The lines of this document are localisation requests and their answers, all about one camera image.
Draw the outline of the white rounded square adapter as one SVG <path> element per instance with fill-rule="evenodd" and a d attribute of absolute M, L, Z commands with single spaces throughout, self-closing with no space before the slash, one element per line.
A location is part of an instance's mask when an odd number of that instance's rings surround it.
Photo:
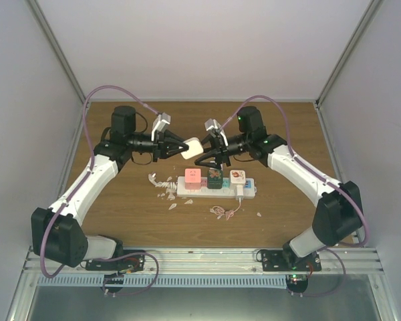
<path fill-rule="evenodd" d="M 204 152 L 201 141 L 197 137 L 192 137 L 184 141 L 188 150 L 181 153 L 183 159 L 188 160 Z"/>

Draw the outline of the green dragon cube adapter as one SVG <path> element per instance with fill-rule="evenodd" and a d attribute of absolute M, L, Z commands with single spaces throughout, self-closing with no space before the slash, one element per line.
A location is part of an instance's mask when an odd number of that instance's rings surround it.
<path fill-rule="evenodd" d="M 223 172 L 220 169 L 209 169 L 207 173 L 207 188 L 221 189 L 223 187 Z"/>

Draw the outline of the pink cube socket adapter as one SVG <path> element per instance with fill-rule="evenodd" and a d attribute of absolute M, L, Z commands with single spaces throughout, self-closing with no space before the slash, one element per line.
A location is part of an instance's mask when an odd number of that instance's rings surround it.
<path fill-rule="evenodd" d="M 189 184 L 201 183 L 201 169 L 187 168 L 184 171 L 184 182 Z"/>

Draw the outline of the white cube adapter red print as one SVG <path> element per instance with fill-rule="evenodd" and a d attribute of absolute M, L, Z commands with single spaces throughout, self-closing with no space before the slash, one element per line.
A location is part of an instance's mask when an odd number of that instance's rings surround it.
<path fill-rule="evenodd" d="M 230 170 L 229 181 L 231 185 L 245 185 L 246 173 L 244 170 Z"/>

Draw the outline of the white power strip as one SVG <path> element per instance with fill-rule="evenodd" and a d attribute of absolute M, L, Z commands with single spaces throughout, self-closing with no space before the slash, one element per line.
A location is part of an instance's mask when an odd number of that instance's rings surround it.
<path fill-rule="evenodd" d="M 253 199 L 257 193 L 255 181 L 252 178 L 246 180 L 243 188 L 244 198 Z M 229 178 L 223 179 L 223 186 L 221 189 L 209 189 L 207 187 L 207 178 L 202 177 L 200 182 L 200 189 L 189 190 L 185 188 L 185 178 L 178 177 L 176 194 L 178 197 L 200 197 L 200 198 L 220 198 L 220 199 L 235 199 L 236 192 L 230 187 Z"/>

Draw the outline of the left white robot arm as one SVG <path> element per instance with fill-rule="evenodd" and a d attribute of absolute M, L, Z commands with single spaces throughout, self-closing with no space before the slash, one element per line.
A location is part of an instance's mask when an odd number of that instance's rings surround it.
<path fill-rule="evenodd" d="M 94 147 L 86 168 L 70 188 L 47 209 L 37 208 L 31 216 L 33 251 L 45 261 L 76 267 L 82 261 L 99 259 L 109 270 L 124 264 L 119 240 L 106 236 L 87 236 L 84 219 L 106 185 L 114 179 L 134 153 L 148 153 L 152 161 L 167 159 L 188 150 L 183 139 L 168 126 L 171 117 L 160 113 L 151 133 L 136 131 L 137 111 L 118 106 L 111 115 L 101 141 Z"/>

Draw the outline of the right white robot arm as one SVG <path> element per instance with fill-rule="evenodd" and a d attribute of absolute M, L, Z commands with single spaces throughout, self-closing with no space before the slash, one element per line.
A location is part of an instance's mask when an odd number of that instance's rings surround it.
<path fill-rule="evenodd" d="M 196 159 L 198 166 L 220 169 L 230 165 L 230 157 L 247 152 L 263 166 L 284 176 L 314 205 L 311 227 L 283 245 L 283 265 L 297 271 L 307 256 L 325 247 L 334 246 L 366 224 L 358 186 L 341 183 L 305 162 L 287 139 L 268 134 L 260 111 L 246 106 L 237 112 L 240 133 L 227 137 L 215 120 L 205 122 L 207 136 L 202 144 L 210 146 Z"/>

